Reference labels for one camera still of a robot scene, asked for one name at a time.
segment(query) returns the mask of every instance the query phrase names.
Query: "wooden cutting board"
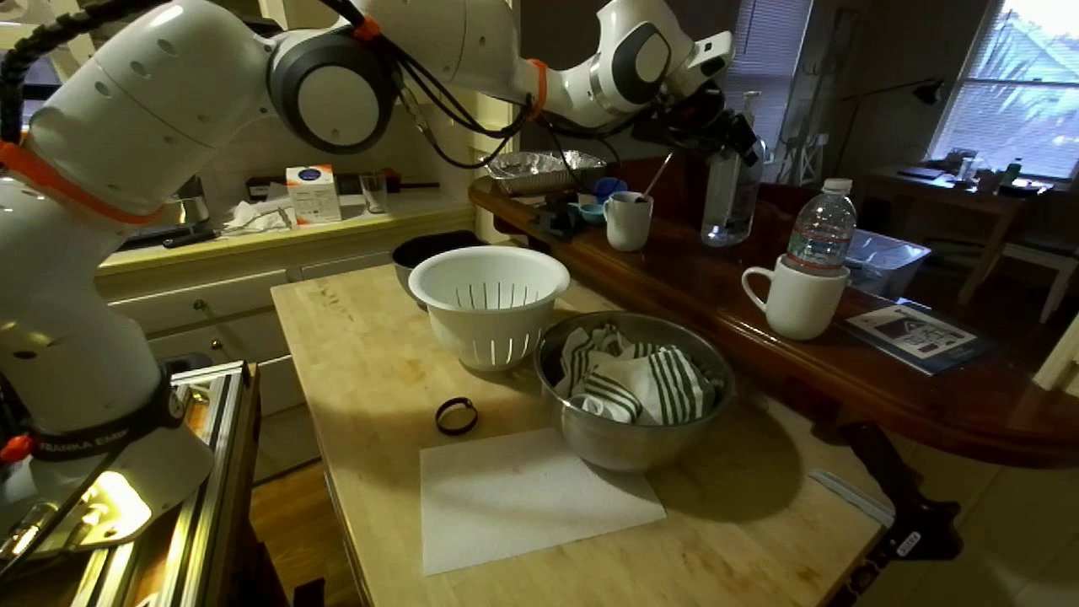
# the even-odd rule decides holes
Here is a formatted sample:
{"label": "wooden cutting board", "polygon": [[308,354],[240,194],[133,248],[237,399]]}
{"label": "wooden cutting board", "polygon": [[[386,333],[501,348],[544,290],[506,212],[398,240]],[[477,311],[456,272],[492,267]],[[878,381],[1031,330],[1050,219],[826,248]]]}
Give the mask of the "wooden cutting board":
{"label": "wooden cutting board", "polygon": [[[648,475],[662,523],[424,575],[419,451],[551,424],[530,367],[468,374],[436,345],[395,267],[272,287],[272,302],[374,603],[818,603],[878,533],[809,483],[814,468],[868,483],[858,457],[743,383],[695,451]],[[560,295],[560,311],[612,306],[582,287]],[[437,436],[431,415],[459,393],[481,417],[461,439]]]}

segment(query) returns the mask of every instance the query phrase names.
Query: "white paper sheet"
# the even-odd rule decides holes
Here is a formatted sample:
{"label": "white paper sheet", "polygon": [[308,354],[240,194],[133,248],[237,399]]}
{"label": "white paper sheet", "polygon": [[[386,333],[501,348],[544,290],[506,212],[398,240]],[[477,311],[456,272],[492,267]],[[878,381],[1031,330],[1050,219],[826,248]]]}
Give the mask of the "white paper sheet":
{"label": "white paper sheet", "polygon": [[558,427],[421,451],[421,572],[663,518],[643,475],[603,477]]}

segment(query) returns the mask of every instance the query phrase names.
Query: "white mug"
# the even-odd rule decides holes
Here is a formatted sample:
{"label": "white mug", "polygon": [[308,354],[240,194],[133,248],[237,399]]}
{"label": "white mug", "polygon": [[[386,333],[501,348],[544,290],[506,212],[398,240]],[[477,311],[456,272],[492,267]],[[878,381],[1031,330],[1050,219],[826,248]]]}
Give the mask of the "white mug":
{"label": "white mug", "polygon": [[[845,272],[845,267],[835,272],[805,272],[790,267],[787,256],[780,256],[776,269],[750,267],[743,272],[743,290],[764,313],[768,328],[780,337],[814,339],[829,328],[845,290]],[[764,301],[753,290],[753,277],[768,279]]]}
{"label": "white mug", "polygon": [[612,248],[643,248],[652,233],[654,197],[648,193],[614,193],[603,202]]}

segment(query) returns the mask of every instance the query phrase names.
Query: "floor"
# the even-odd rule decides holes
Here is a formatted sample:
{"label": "floor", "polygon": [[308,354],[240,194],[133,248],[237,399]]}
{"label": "floor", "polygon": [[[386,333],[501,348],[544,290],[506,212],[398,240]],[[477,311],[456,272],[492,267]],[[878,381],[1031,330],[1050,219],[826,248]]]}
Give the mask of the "floor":
{"label": "floor", "polygon": [[249,523],[298,607],[360,607],[322,460],[260,483],[254,489]]}

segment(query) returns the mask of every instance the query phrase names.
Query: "white colander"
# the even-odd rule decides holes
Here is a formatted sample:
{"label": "white colander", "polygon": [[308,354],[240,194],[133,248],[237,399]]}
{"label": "white colander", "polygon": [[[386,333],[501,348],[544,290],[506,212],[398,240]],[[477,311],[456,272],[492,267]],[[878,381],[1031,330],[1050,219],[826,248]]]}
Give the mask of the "white colander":
{"label": "white colander", "polygon": [[516,245],[448,248],[407,272],[436,339],[472,372],[501,372],[533,354],[567,287],[560,258]]}

